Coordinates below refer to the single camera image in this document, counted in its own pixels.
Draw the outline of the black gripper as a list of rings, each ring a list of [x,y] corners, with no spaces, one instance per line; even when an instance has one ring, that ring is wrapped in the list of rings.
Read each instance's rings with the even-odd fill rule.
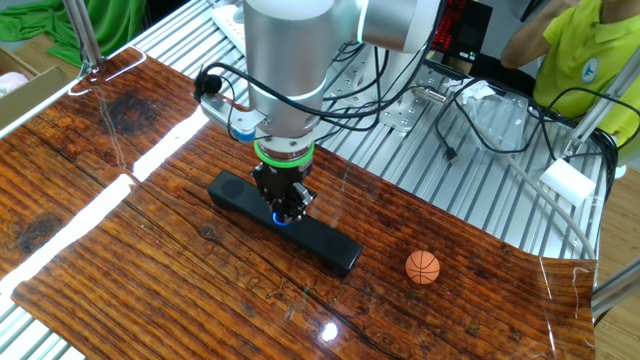
[[[262,198],[273,201],[270,207],[274,221],[287,219],[286,206],[280,199],[288,199],[288,214],[293,220],[298,221],[304,217],[306,208],[316,198],[316,193],[303,185],[311,171],[311,160],[291,168],[261,162],[251,171]]]

